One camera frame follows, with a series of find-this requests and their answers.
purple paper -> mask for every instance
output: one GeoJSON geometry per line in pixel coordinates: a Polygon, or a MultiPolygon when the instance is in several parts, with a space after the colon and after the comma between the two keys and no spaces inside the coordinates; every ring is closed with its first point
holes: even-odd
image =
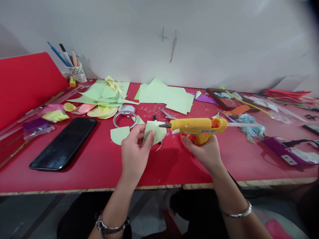
{"type": "Polygon", "coordinates": [[[208,95],[204,95],[204,94],[201,94],[201,95],[200,95],[197,99],[195,99],[195,100],[218,105],[218,103],[216,102],[216,100],[214,100],[213,98],[208,97],[208,95]]]}

person's right hand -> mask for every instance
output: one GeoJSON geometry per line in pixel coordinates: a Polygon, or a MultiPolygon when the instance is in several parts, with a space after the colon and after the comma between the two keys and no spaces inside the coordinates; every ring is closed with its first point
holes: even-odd
{"type": "Polygon", "coordinates": [[[223,167],[220,157],[218,141],[215,135],[210,136],[208,141],[202,146],[196,146],[186,136],[182,136],[182,140],[186,148],[188,148],[204,165],[210,173],[223,167]]]}

silver bracelet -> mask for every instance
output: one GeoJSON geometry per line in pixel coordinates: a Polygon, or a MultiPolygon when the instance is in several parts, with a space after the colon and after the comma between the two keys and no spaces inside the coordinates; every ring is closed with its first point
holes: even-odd
{"type": "Polygon", "coordinates": [[[246,199],[246,201],[248,202],[248,209],[246,211],[244,211],[243,213],[240,214],[228,214],[223,212],[220,207],[219,210],[222,212],[222,214],[224,214],[227,217],[232,217],[232,218],[240,218],[240,217],[245,217],[248,216],[251,212],[252,212],[252,205],[251,203],[246,199]]]}

hand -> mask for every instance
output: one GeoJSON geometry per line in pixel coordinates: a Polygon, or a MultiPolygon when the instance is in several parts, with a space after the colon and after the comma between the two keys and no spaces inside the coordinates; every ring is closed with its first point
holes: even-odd
{"type": "Polygon", "coordinates": [[[136,185],[144,173],[151,147],[154,143],[155,131],[151,131],[141,147],[145,124],[136,125],[122,141],[122,178],[136,185]]]}
{"type": "Polygon", "coordinates": [[[223,162],[220,157],[218,141],[215,135],[210,136],[208,141],[202,146],[196,146],[186,136],[182,136],[182,140],[186,148],[188,148],[212,174],[214,170],[219,170],[223,167],[223,162]]]}

black phone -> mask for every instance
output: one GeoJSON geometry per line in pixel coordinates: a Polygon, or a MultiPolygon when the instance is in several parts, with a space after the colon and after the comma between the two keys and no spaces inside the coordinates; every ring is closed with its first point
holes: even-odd
{"type": "Polygon", "coordinates": [[[75,118],[40,153],[29,168],[37,170],[61,170],[65,168],[96,126],[97,120],[75,118]]]}
{"type": "Polygon", "coordinates": [[[303,127],[319,136],[319,126],[315,124],[305,124],[303,127]]]}

